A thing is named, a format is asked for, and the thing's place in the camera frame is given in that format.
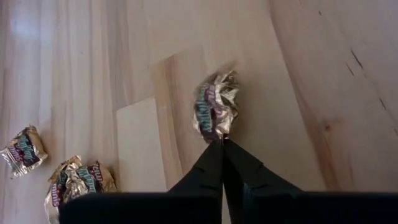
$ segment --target gold foil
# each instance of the gold foil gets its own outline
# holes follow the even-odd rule
[[[29,126],[22,130],[0,151],[11,167],[12,177],[20,177],[35,169],[47,158],[37,129]]]
[[[77,169],[81,167],[80,156],[73,156],[61,163],[49,178],[50,188],[44,200],[44,209],[47,213],[50,224],[59,224],[58,208],[63,204],[63,195],[66,190],[67,175],[66,169]]]
[[[198,87],[193,127],[207,143],[227,138],[233,121],[238,117],[236,74],[232,65],[225,66]]]
[[[66,169],[68,176],[64,202],[84,194],[99,192],[117,192],[111,173],[98,161],[78,169]]]

